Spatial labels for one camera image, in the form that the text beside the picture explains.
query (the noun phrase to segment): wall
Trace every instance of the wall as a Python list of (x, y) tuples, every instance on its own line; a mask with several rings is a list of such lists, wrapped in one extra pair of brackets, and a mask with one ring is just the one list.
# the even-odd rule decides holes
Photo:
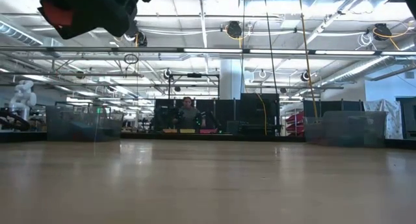
[[(398, 69), (402, 69), (402, 66), (395, 65), (385, 68), (369, 75), (369, 78), (379, 77)], [(402, 73), (380, 81), (365, 81), (365, 94), (367, 101), (380, 99), (396, 101), (396, 97), (415, 97), (416, 79), (405, 79)]]
[(366, 101), (365, 81), (359, 79), (354, 84), (345, 84), (343, 90), (326, 90), (320, 96), (321, 101)]
[[(34, 87), (34, 92), (38, 99), (38, 105), (55, 105), (55, 101), (66, 101), (66, 95), (57, 90), (36, 86)], [(0, 88), (0, 107), (4, 107), (6, 103), (9, 103), (13, 96), (14, 87)]]

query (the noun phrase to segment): ceiling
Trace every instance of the ceiling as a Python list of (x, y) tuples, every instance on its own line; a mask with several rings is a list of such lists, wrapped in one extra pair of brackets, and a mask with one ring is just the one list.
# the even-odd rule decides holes
[[(335, 20), (331, 17), (336, 15), (339, 7), (345, 0), (316, 0), (313, 4), (304, 9), (305, 12), (305, 31), (307, 37), (319, 29), (324, 22), (324, 30), (317, 34), (308, 44), (308, 49), (318, 50), (385, 50), (390, 49), (392, 44), (389, 40), (379, 42), (372, 41), (373, 45), (360, 47), (361, 35), (367, 29), (374, 28), (375, 23), (386, 23), (393, 34), (400, 34), (413, 26), (413, 16), (405, 3), (387, 2), (376, 8), (356, 7), (337, 16)], [(235, 48), (240, 47), (238, 40), (230, 38), (222, 29), (230, 20), (241, 22), (241, 27), (250, 34), (244, 38), (244, 48), (250, 49), (303, 49), (304, 37), (302, 32), (302, 22), (300, 18), (299, 4), (278, 4), (269, 6), (268, 16), (270, 28), (266, 20), (266, 8), (264, 3), (247, 5), (246, 8), (239, 7), (239, 0), (152, 0), (150, 3), (138, 3), (138, 28), (142, 30), (148, 40), (148, 47), (186, 47), (186, 48)], [(10, 20), (14, 25), (21, 27), (34, 37), (54, 38), (66, 47), (131, 47), (134, 46), (124, 38), (114, 38), (103, 29), (96, 29), (91, 33), (80, 35), (71, 40), (62, 40), (59, 35), (51, 28), (46, 20), (40, 17), (37, 8), (40, 6), (39, 0), (0, 0), (0, 13)], [(200, 17), (203, 8), (204, 19)], [(398, 37), (397, 42), (409, 40), (413, 30)], [(2, 46), (23, 46), (22, 43), (13, 38), (0, 34), (0, 44)], [(40, 53), (13, 53), (14, 55), (27, 59), (43, 56)], [(65, 55), (81, 56), (81, 54), (66, 53)], [(1, 61), (14, 61), (12, 58), (2, 56)], [(185, 60), (142, 60), (138, 64), (126, 64), (123, 60), (119, 64), (113, 60), (75, 60), (64, 64), (59, 72), (72, 73), (84, 71), (86, 73), (119, 73), (120, 67), (128, 72), (138, 71), (144, 77), (111, 77), (111, 83), (117, 84), (166, 84), (163, 79), (163, 72), (167, 68), (173, 73), (207, 73), (218, 74), (221, 69), (223, 58), (209, 56), (190, 57)], [(325, 79), (339, 70), (361, 60), (361, 58), (317, 58), (310, 60), (311, 73), (316, 75), (315, 80)], [(36, 59), (31, 60), (45, 68), (44, 72), (51, 71), (52, 61)], [(61, 66), (66, 60), (57, 60), (55, 68)], [(279, 57), (273, 60), (276, 70), (276, 84), (295, 86), (306, 84), (300, 80), (300, 74), (307, 69), (306, 59), (302, 57)], [(14, 71), (40, 71), (30, 66), (15, 67)], [(244, 59), (244, 75), (247, 85), (251, 84), (270, 84), (274, 83), (272, 74), (272, 61), (270, 58), (250, 57)], [(262, 78), (260, 74), (265, 72), (267, 76)], [(87, 77), (77, 79), (75, 77), (54, 78), (54, 82), (75, 82), (75, 83), (95, 83), (97, 80)], [(206, 79), (182, 78), (178, 84), (207, 84)], [(94, 86), (76, 87), (67, 86), (70, 90), (85, 90), (97, 92), (100, 95), (109, 95), (101, 92)], [(166, 97), (166, 88), (150, 87), (125, 87), (129, 91), (144, 98)], [(203, 95), (206, 98), (216, 96), (217, 88), (183, 88), (181, 93), (174, 93), (178, 97), (182, 95)], [(249, 92), (259, 92), (259, 88), (249, 88)], [(273, 88), (265, 88), (262, 92), (274, 92)]]

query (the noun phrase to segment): person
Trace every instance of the person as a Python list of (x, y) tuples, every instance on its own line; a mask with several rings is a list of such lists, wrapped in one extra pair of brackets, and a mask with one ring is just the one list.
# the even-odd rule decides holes
[[(182, 120), (179, 123), (181, 129), (194, 129), (195, 117), (200, 113), (197, 108), (192, 107), (192, 99), (190, 97), (183, 98), (183, 106), (179, 109), (182, 114)], [(202, 119), (201, 127), (205, 127), (205, 118)]]

